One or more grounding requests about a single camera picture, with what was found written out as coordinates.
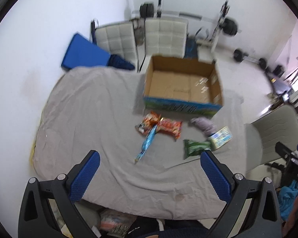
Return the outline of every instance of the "tiled floor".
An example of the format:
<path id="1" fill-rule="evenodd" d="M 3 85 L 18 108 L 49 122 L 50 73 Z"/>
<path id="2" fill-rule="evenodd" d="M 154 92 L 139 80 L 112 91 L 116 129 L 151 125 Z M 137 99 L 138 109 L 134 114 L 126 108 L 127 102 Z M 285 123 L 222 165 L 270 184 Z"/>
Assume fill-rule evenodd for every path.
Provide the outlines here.
<path id="1" fill-rule="evenodd" d="M 143 47 L 140 47 L 140 64 L 143 59 L 143 54 Z M 267 97 L 267 94 L 272 90 L 267 78 L 263 74 L 263 71 L 255 63 L 247 61 L 236 63 L 233 60 L 233 55 L 230 51 L 218 49 L 215 51 L 215 58 L 217 59 L 216 66 L 223 88 L 234 90 L 237 94 L 244 98 L 244 102 L 242 104 L 244 123 L 252 123 L 260 118 L 261 115 L 266 113 L 271 105 L 271 101 Z M 149 60 L 150 56 L 147 56 L 141 70 L 142 72 L 146 71 Z M 268 168 L 266 166 L 259 166 L 254 169 L 252 179 L 262 180 L 262 174 L 266 172 L 268 172 Z M 230 237 L 236 235 L 242 226 L 250 201 L 250 199 L 246 200 L 244 208 L 230 234 Z M 215 219 L 203 219 L 200 220 L 200 222 L 205 227 L 210 228 L 215 222 Z"/>

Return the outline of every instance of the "gray bed sheet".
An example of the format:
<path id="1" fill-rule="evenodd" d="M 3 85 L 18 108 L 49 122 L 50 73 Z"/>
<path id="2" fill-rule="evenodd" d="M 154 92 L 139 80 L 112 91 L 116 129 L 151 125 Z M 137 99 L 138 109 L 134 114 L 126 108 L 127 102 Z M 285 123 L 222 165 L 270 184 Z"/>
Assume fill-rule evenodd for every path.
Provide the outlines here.
<path id="1" fill-rule="evenodd" d="M 163 219 L 205 219 L 219 215 L 218 199 L 199 160 L 183 162 L 183 139 L 204 141 L 188 124 L 194 115 L 163 112 L 182 120 L 181 138 L 158 133 L 135 165 L 144 137 L 135 130 L 148 112 L 142 101 L 144 74 L 111 67 L 78 67 L 56 84 L 43 110 L 33 164 L 42 179 L 67 173 L 94 149 L 101 164 L 83 199 L 134 215 Z M 215 151 L 233 173 L 245 174 L 242 98 L 223 91 L 224 107 L 213 117 L 228 126 L 232 140 Z"/>

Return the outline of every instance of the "white chair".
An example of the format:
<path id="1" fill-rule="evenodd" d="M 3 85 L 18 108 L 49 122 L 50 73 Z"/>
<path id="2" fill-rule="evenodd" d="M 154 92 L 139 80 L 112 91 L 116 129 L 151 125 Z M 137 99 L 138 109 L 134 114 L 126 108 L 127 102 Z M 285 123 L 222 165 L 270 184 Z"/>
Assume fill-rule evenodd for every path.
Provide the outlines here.
<path id="1" fill-rule="evenodd" d="M 132 63 L 138 71 L 139 58 L 132 22 L 120 22 L 96 28 L 95 36 L 100 48 L 111 54 L 120 55 Z"/>
<path id="2" fill-rule="evenodd" d="M 297 149 L 298 120 L 292 106 L 281 106 L 257 121 L 245 125 L 245 129 L 247 172 L 259 165 L 279 159 L 280 156 L 275 152 L 278 141 L 292 151 Z"/>
<path id="3" fill-rule="evenodd" d="M 145 20 L 145 53 L 184 57 L 188 21 L 181 18 L 147 18 Z"/>

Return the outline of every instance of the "open cardboard box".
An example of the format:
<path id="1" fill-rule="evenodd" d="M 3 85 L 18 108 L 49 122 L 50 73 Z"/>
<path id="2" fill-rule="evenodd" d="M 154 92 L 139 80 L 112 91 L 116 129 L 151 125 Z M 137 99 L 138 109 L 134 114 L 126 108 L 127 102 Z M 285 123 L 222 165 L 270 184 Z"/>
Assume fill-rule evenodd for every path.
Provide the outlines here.
<path id="1" fill-rule="evenodd" d="M 223 106 L 214 64 L 152 56 L 143 99 L 147 108 L 213 116 Z"/>

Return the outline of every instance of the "chair backrest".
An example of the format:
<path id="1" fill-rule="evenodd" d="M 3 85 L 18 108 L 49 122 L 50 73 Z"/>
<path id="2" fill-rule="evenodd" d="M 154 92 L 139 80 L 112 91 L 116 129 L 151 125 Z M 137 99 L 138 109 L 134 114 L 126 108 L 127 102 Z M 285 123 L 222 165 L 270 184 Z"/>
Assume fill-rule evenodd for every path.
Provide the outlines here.
<path id="1" fill-rule="evenodd" d="M 120 22 L 101 26 L 95 30 L 97 45 L 110 52 L 120 55 L 138 68 L 138 52 L 132 22 Z"/>
<path id="2" fill-rule="evenodd" d="M 292 106 L 281 106 L 253 122 L 252 125 L 258 130 L 263 145 L 261 164 L 280 158 L 275 152 L 275 145 L 278 141 L 290 150 L 296 150 L 298 144 L 298 119 Z"/>
<path id="3" fill-rule="evenodd" d="M 147 18 L 145 49 L 147 55 L 184 57 L 188 22 L 177 18 Z"/>

